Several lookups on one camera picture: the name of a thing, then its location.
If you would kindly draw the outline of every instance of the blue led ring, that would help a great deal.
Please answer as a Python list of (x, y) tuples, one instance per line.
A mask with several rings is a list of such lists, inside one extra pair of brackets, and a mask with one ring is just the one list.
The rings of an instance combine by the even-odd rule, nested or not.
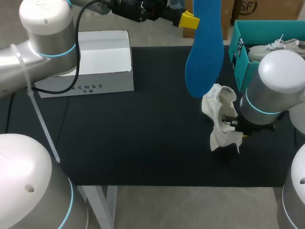
[(71, 209), (72, 209), (72, 205), (73, 205), (73, 187), (72, 187), (72, 183), (70, 181), (70, 179), (68, 178), (69, 182), (70, 182), (70, 186), (71, 186), (71, 201), (70, 201), (70, 206), (69, 206), (69, 209), (68, 209), (68, 212), (66, 214), (66, 217), (63, 219), (61, 225), (58, 227), (58, 229), (61, 229), (63, 227), (63, 225), (65, 224), (65, 222), (67, 221), (67, 218), (71, 212)]
[(259, 109), (257, 109), (255, 106), (253, 106), (252, 105), (252, 103), (250, 103), (250, 101), (249, 101), (249, 99), (248, 99), (248, 95), (247, 95), (247, 89), (246, 89), (246, 98), (247, 98), (247, 101), (248, 101), (248, 103), (251, 105), (251, 107), (253, 107), (255, 110), (257, 110), (258, 112), (260, 112), (260, 113), (263, 113), (263, 114), (265, 114), (265, 115), (276, 115), (276, 114), (278, 114), (278, 113), (281, 113), (281, 111), (279, 111), (279, 112), (274, 112), (274, 113), (269, 113), (269, 112), (265, 112), (265, 111), (261, 111), (261, 110), (259, 110)]
[(40, 56), (44, 56), (44, 57), (48, 57), (48, 58), (54, 58), (54, 57), (59, 57), (59, 56), (64, 56), (66, 54), (68, 54), (69, 52), (71, 52), (74, 48), (75, 48), (76, 44), (73, 45), (72, 48), (70, 48), (68, 51), (62, 53), (62, 54), (58, 54), (58, 55), (46, 55), (46, 54), (42, 54), (39, 52), (36, 52), (37, 54), (39, 54)]

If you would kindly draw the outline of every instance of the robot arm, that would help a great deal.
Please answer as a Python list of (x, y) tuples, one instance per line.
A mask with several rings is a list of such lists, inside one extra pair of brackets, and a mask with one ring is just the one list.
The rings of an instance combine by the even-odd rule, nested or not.
[[(24, 0), (20, 6), (20, 20), (29, 40), (0, 49), (0, 98), (26, 87), (23, 70), (16, 55), (23, 58), (32, 83), (49, 76), (65, 74), (75, 69), (77, 53), (75, 28), (71, 6), (85, 6), (92, 0)], [(115, 14), (133, 21), (165, 18), (175, 26), (196, 29), (199, 19), (186, 10), (167, 7), (167, 0), (100, 0), (89, 9)]]
[[(305, 134), (305, 61), (298, 54), (278, 50), (266, 55), (240, 102), (235, 129), (248, 135), (273, 128), (284, 111), (294, 126)], [(223, 117), (224, 121), (232, 117)]]

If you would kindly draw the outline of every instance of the white robot arm cap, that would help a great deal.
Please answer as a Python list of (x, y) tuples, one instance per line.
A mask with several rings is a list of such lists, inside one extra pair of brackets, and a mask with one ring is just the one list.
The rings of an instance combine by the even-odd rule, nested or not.
[(23, 27), (38, 35), (51, 35), (65, 29), (72, 20), (66, 0), (24, 0), (19, 9)]
[(0, 135), (0, 227), (10, 228), (43, 197), (51, 178), (51, 158), (36, 140)]
[(297, 53), (277, 50), (267, 54), (259, 64), (263, 83), (280, 93), (295, 93), (305, 87), (305, 61)]
[(291, 165), (291, 179), (301, 201), (305, 204), (305, 145), (296, 153)]

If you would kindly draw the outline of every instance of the black tabletop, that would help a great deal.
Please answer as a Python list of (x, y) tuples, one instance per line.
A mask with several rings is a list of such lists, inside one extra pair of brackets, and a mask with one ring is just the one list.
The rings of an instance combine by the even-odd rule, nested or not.
[[(211, 152), (213, 122), (184, 81), (190, 47), (132, 48), (134, 92), (38, 98), (42, 115), (76, 185), (282, 186), (304, 142), (284, 115), (276, 131)], [(217, 82), (237, 92), (228, 47)], [(8, 98), (0, 101), (4, 111)], [(0, 128), (6, 120), (0, 114)], [(48, 143), (25, 92), (17, 93), (10, 133)]]

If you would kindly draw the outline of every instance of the white sneaker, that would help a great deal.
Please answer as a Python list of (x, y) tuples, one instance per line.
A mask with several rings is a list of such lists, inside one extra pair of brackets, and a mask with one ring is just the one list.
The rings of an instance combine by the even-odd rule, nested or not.
[(260, 62), (268, 53), (280, 49), (291, 50), (305, 59), (305, 42), (301, 42), (297, 39), (283, 41), (282, 37), (283, 35), (280, 39), (268, 45), (258, 45), (251, 47), (248, 53), (249, 59), (254, 62)]

